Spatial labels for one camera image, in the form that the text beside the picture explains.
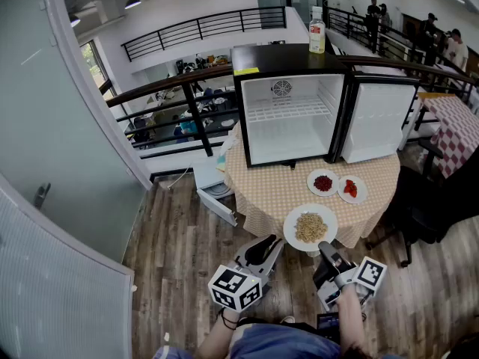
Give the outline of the small white plate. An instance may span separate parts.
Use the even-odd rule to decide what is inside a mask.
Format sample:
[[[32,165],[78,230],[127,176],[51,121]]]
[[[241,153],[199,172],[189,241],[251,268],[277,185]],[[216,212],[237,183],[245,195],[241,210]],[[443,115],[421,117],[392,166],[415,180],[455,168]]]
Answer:
[[[347,186],[346,180],[352,180],[357,188],[357,196],[352,197],[350,193],[344,193],[344,188]],[[350,204],[360,204],[367,198],[367,187],[362,179],[356,176],[343,176],[339,180],[338,195],[342,200]]]
[[[318,176],[326,175],[333,180],[333,186],[329,191],[321,192],[314,187],[314,180]],[[330,197],[335,194],[339,188],[339,179],[338,176],[331,170],[327,169],[316,169],[312,171],[307,178],[307,186],[311,193],[320,196],[320,197]]]

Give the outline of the round table with checkered cloth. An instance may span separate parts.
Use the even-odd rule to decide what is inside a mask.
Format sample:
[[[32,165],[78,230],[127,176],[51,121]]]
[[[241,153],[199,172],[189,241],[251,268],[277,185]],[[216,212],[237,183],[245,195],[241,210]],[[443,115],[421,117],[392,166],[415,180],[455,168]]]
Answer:
[[[240,125],[231,132],[237,140],[225,157],[225,183],[234,190],[238,213],[245,216],[244,229],[256,236],[282,235],[287,214],[302,204],[319,203],[330,208],[338,220],[336,240],[354,248],[367,238],[387,210],[397,187],[400,160],[395,154],[366,162],[328,164],[321,158],[302,160],[294,168],[284,165],[248,168]],[[367,197],[350,204],[338,194],[320,197],[307,186],[309,174],[326,169],[338,177],[360,178]]]

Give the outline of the person's left forearm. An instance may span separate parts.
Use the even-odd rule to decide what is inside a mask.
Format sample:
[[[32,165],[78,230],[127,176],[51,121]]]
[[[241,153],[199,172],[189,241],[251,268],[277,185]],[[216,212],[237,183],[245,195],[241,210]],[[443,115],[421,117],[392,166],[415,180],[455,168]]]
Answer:
[[[195,357],[197,359],[225,359],[235,330],[226,328],[217,316],[213,328],[200,344]]]

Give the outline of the blue and white cloth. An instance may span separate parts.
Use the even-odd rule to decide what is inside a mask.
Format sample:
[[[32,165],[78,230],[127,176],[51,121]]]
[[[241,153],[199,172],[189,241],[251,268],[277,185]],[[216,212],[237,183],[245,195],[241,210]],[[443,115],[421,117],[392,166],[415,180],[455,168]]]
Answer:
[[[228,135],[226,140],[223,142],[221,149],[219,151],[219,156],[216,160],[216,169],[221,171],[222,173],[225,172],[225,163],[226,163],[226,153],[237,144],[238,139],[237,137],[231,133]]]

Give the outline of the red checkered tablecloth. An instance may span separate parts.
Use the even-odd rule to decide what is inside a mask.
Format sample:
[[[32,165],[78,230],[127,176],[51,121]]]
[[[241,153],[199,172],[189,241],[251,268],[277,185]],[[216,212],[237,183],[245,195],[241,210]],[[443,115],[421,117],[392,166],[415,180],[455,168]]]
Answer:
[[[459,170],[479,147],[479,117],[459,97],[449,93],[419,93],[421,104],[438,121],[431,143],[443,153],[437,166],[447,179]]]

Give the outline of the black metal railing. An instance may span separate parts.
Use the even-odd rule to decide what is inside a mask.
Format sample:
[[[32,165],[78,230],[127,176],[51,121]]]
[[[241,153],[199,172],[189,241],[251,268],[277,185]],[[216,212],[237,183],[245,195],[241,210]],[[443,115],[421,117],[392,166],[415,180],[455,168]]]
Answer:
[[[345,36],[351,41],[355,41],[372,53],[367,32],[366,16],[360,16],[355,11],[347,12],[338,8],[326,8],[327,27],[333,31]],[[435,64],[427,66],[424,64],[426,52],[421,48],[420,25],[418,21],[407,21],[406,31],[402,32],[390,27],[386,34],[380,31],[380,22],[377,33],[377,51],[372,53],[381,58],[392,61],[404,61],[413,64],[421,64],[426,67],[435,67],[446,73],[454,75],[451,84],[458,89],[469,88],[479,91],[479,75],[467,75],[461,69],[456,67],[445,55],[448,50],[448,40],[450,37],[443,31],[436,29],[436,35],[433,49],[436,51]]]
[[[256,7],[215,13],[151,31],[121,45],[128,61],[186,43],[209,40],[224,34],[285,29],[286,8]]]

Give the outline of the large white plate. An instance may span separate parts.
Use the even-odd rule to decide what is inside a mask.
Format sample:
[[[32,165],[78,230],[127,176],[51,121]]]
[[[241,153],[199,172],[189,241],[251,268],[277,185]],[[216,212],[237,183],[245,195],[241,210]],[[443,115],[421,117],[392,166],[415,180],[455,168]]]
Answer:
[[[296,238],[296,220],[302,213],[305,212],[317,213],[323,218],[324,223],[327,224],[328,232],[320,241],[313,243],[304,243]],[[296,250],[308,252],[312,256],[318,255],[319,243],[321,241],[332,242],[332,240],[336,237],[337,231],[338,220],[336,218],[336,215],[328,207],[317,203],[307,203],[301,206],[297,206],[295,209],[289,212],[289,214],[284,220],[283,225],[284,237],[287,242]]]

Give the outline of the black office chair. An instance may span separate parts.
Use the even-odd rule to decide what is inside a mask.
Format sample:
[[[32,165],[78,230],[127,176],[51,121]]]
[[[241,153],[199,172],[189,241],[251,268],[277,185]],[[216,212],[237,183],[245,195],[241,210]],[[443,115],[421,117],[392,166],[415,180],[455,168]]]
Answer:
[[[421,240],[428,244],[441,242],[452,225],[479,215],[479,168],[463,165],[442,185],[419,172],[403,166],[393,199],[385,212],[392,229],[375,242],[368,242],[370,251],[396,233],[402,233],[406,259],[412,263],[412,245]]]

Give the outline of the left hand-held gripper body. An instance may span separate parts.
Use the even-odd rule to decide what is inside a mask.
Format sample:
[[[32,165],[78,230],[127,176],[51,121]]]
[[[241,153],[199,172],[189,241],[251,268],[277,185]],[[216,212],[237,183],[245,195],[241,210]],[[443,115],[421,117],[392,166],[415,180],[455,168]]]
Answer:
[[[235,312],[243,312],[258,303],[270,290],[272,260],[255,263],[256,260],[248,261],[237,255],[226,266],[220,265],[208,283],[212,300]]]

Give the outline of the black mini fridge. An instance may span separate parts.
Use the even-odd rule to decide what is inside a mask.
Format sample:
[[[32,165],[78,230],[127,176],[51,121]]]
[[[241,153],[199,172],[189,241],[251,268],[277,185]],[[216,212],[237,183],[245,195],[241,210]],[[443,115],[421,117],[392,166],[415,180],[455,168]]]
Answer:
[[[349,67],[305,44],[240,47],[232,64],[250,168],[395,154],[419,87],[417,79]]]

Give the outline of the black device with screen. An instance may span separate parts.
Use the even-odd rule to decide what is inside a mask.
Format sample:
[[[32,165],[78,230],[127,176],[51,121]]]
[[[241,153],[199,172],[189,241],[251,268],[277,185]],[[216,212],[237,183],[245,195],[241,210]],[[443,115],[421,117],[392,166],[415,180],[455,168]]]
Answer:
[[[340,343],[340,328],[338,313],[321,313],[317,315],[317,332],[337,344]]]

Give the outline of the white cabinet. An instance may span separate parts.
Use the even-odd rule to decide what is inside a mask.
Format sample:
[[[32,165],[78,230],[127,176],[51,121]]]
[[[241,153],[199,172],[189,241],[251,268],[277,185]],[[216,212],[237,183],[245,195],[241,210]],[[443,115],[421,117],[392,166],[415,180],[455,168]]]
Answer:
[[[220,202],[221,199],[233,195],[234,190],[225,184],[225,174],[216,168],[217,164],[214,156],[192,164],[197,194],[211,212],[235,227],[237,219],[234,211]]]

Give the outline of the wooden handrail black railing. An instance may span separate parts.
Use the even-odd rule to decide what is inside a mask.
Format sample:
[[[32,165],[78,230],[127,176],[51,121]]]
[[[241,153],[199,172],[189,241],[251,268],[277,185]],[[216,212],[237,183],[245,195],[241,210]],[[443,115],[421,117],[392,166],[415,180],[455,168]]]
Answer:
[[[412,63],[408,61],[396,61],[396,60],[391,60],[387,58],[375,58],[375,57],[367,57],[367,56],[357,56],[357,55],[339,55],[336,57],[338,62],[343,64],[345,67],[349,68],[350,71],[352,71],[356,67],[378,67],[378,68],[390,68],[393,70],[402,70],[407,72],[407,75],[411,73],[415,73],[417,76],[419,75],[431,75],[432,80],[431,82],[423,82],[426,81],[425,77],[420,78],[420,83],[418,83],[418,86],[426,86],[429,87],[431,90],[438,88],[438,89],[446,89],[445,86],[442,85],[435,85],[435,80],[439,78],[448,78],[452,79],[456,82],[460,82],[462,85],[461,88],[448,88],[453,90],[456,93],[460,94],[461,98],[466,98],[466,102],[469,101],[469,98],[472,94],[473,88],[479,88],[479,78],[473,79],[472,77],[468,77],[462,70],[459,70],[457,67],[452,66],[450,67],[453,72],[448,71],[445,69],[444,65],[439,65],[439,66],[425,66],[423,64],[417,64],[417,63]],[[226,90],[218,93],[214,93],[211,96],[199,96],[196,97],[193,92],[192,92],[192,87],[190,86],[191,83],[193,82],[199,82],[199,81],[206,81],[207,79],[215,79],[223,76],[232,76],[234,74],[234,69],[231,65],[222,65],[219,67],[211,67],[207,68],[205,70],[198,70],[192,73],[187,73],[184,75],[180,75],[179,77],[174,77],[174,78],[169,78],[169,79],[164,79],[160,80],[157,82],[153,82],[147,85],[143,85],[139,88],[133,89],[131,91],[128,91],[126,93],[122,93],[118,96],[114,96],[111,99],[106,100],[106,105],[109,108],[115,108],[117,106],[121,106],[124,103],[133,101],[134,99],[139,99],[142,97],[146,96],[151,96],[153,93],[156,93],[161,90],[167,90],[170,88],[177,88],[181,87],[183,90],[185,99],[181,101],[176,101],[173,103],[169,104],[161,104],[160,106],[156,106],[150,109],[144,109],[142,111],[137,111],[133,112],[131,114],[125,114],[123,117],[119,117],[116,121],[123,122],[125,120],[131,120],[136,117],[140,117],[146,114],[154,114],[159,111],[164,111],[166,109],[170,108],[176,108],[178,106],[182,105],[188,105],[189,110],[192,110],[193,106],[197,102],[203,102],[203,101],[209,101],[213,100],[218,97],[222,97],[225,99],[233,99],[233,96],[235,96],[235,90],[234,88],[231,90]],[[206,114],[192,114],[192,119],[193,120],[198,120],[200,118],[207,118],[207,117],[217,117],[219,115],[226,115],[226,114],[233,114],[237,113],[238,109],[231,108],[228,110],[220,111],[220,112],[214,112],[214,113],[206,113]],[[174,120],[170,121],[169,123],[160,123],[157,125],[151,125],[151,126],[144,126],[142,128],[134,128],[131,131],[125,132],[125,136],[130,139],[134,135],[136,135],[138,132],[147,132],[150,130],[154,129],[159,129],[164,126],[169,126],[174,123]],[[187,147],[186,149],[180,151],[180,152],[172,152],[173,154],[175,153],[182,153],[183,151],[191,151],[191,150],[199,150],[199,149],[204,149],[205,151],[212,151],[213,146],[219,146],[219,143],[216,142],[214,145],[211,144],[209,141],[206,142],[206,135],[215,133],[215,132],[226,132],[226,128],[221,129],[221,130],[204,130],[203,125],[200,126],[203,130],[199,132],[200,139],[202,142],[202,146],[199,147]],[[134,149],[139,149],[142,147],[147,147],[150,145],[156,145],[156,144],[161,144],[165,143],[167,141],[172,141],[172,140],[179,140],[181,138],[188,138],[188,135],[184,136],[171,136],[169,138],[162,138],[161,140],[152,140],[152,141],[142,141],[142,142],[133,142],[132,147]]]

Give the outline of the clear bottle of yellow liquid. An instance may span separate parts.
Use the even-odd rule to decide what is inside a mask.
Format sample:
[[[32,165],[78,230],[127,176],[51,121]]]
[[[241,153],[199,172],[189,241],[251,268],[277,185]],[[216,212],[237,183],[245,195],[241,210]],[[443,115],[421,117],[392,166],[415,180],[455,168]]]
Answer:
[[[318,6],[311,8],[309,23],[309,51],[323,54],[326,50],[326,26],[323,21],[323,9]]]

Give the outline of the person's blue clothing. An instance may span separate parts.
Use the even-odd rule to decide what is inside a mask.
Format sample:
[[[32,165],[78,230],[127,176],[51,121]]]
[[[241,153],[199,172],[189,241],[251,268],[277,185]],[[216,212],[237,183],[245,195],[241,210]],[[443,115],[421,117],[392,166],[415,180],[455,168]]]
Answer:
[[[214,340],[190,353],[163,346],[153,359],[371,359],[359,347],[341,351],[339,344],[289,325],[253,323],[239,326],[229,343]]]

